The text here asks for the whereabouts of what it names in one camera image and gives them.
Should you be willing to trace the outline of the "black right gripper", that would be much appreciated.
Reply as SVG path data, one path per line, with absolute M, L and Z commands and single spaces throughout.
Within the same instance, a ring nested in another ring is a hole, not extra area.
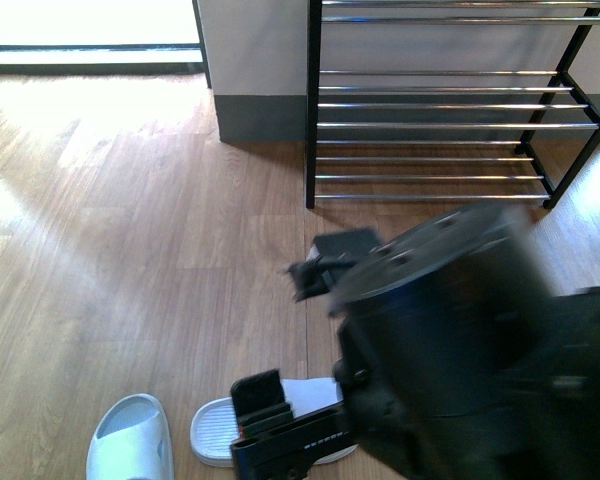
M 237 479 L 305 479 L 317 460 L 355 444 L 382 448 L 405 424 L 393 401 L 352 399 L 294 419 L 277 369 L 237 380 L 230 395 L 238 431 L 255 433 L 231 445 Z

